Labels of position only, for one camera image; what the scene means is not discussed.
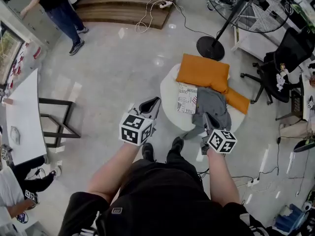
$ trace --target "orange pillow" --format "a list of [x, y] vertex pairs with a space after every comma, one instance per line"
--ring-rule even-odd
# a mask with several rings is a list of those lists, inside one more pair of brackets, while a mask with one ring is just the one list
[[233, 108], [241, 111], [243, 114], [247, 114], [248, 106], [250, 105], [250, 100], [234, 91], [232, 88], [228, 88], [228, 91], [224, 94], [226, 102]]
[[184, 54], [176, 81], [225, 92], [229, 68], [213, 59]]

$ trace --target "jeans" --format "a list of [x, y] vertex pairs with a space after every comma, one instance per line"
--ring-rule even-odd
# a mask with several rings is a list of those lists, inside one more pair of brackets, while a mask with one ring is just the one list
[[69, 37], [74, 45], [80, 43], [77, 30], [83, 30], [84, 25], [78, 14], [72, 9], [68, 1], [57, 8], [46, 11], [50, 19]]
[[[146, 159], [140, 159], [131, 165], [131, 168], [129, 169], [127, 175], [132, 174], [133, 171], [136, 171], [142, 167], [148, 166], [153, 163], [154, 162], [151, 162]], [[166, 157], [166, 164], [169, 166], [169, 168], [174, 168], [174, 169], [186, 172], [197, 182], [197, 184], [203, 190], [203, 184], [200, 177], [198, 176], [196, 168], [181, 156], [179, 145], [174, 145], [171, 148], [171, 150], [168, 152], [167, 157]]]
[[42, 166], [44, 162], [44, 157], [40, 156], [38, 158], [13, 167], [12, 171], [21, 186], [23, 194], [25, 194], [25, 190], [33, 193], [44, 191], [54, 181], [53, 173], [49, 173], [43, 178], [25, 180], [31, 169], [36, 169], [37, 167]]

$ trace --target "black office chair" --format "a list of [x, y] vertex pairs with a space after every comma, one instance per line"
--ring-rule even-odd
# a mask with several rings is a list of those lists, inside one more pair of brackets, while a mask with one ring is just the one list
[[285, 84], [279, 92], [277, 88], [276, 74], [280, 73], [280, 64], [284, 63], [286, 69], [292, 72], [299, 64], [308, 59], [314, 50], [314, 35], [307, 32], [307, 29], [298, 33], [295, 29], [289, 28], [281, 41], [280, 46], [276, 51], [266, 53], [264, 64], [260, 66], [258, 63], [253, 63], [253, 67], [257, 67], [257, 73], [260, 78], [247, 73], [241, 73], [241, 77], [248, 77], [260, 83], [260, 89], [255, 100], [251, 100], [254, 104], [259, 99], [262, 91], [266, 89], [269, 101], [267, 104], [273, 103], [272, 96], [282, 102], [289, 102], [290, 90], [293, 87], [290, 85], [288, 76], [284, 76]]

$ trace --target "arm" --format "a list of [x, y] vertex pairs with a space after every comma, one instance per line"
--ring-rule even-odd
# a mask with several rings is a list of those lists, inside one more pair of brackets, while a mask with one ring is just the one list
[[211, 200], [225, 206], [234, 202], [240, 204], [240, 196], [237, 187], [228, 171], [225, 159], [222, 154], [216, 153], [213, 149], [207, 151], [210, 174]]
[[118, 192], [125, 173], [132, 165], [138, 146], [125, 143], [92, 177], [88, 192], [103, 197], [109, 204]]
[[31, 0], [28, 6], [26, 6], [20, 13], [21, 17], [24, 18], [26, 14], [33, 9], [36, 5], [39, 4], [40, 0]]
[[23, 213], [27, 208], [34, 205], [34, 202], [30, 199], [26, 199], [14, 206], [7, 207], [7, 210], [11, 216], [11, 218], [16, 217], [17, 215]]

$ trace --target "standing fan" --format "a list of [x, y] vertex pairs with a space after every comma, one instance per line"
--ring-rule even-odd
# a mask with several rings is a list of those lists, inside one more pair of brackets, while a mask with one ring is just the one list
[[267, 33], [279, 29], [288, 19], [281, 0], [209, 0], [209, 3], [226, 22], [216, 38], [201, 37], [197, 50], [203, 57], [214, 60], [224, 57], [219, 38], [229, 24], [250, 32]]

